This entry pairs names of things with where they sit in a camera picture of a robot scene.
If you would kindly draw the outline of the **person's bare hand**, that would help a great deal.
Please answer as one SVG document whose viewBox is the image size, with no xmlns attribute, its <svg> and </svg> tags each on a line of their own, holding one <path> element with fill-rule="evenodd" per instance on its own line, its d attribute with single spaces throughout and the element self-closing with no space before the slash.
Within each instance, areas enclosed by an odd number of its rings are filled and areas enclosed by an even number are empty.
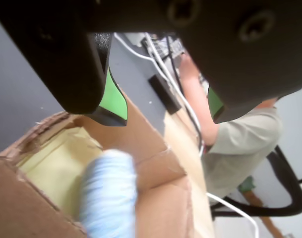
<svg viewBox="0 0 302 238">
<path fill-rule="evenodd" d="M 198 78 L 199 70 L 192 58 L 188 54 L 181 55 L 181 63 L 179 66 L 180 77 L 183 79 L 186 78 Z"/>
</svg>

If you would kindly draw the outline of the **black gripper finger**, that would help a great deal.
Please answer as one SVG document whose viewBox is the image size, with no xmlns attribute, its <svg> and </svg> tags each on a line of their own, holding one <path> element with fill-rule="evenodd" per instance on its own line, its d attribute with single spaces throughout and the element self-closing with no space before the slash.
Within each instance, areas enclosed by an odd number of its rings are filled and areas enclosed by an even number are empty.
<svg viewBox="0 0 302 238">
<path fill-rule="evenodd" d="M 302 89 L 302 0 L 169 0 L 166 15 L 223 104 L 215 123 Z"/>
<path fill-rule="evenodd" d="M 126 99 L 84 18 L 96 0 L 0 0 L 0 23 L 63 109 L 105 126 L 126 126 Z"/>
</svg>

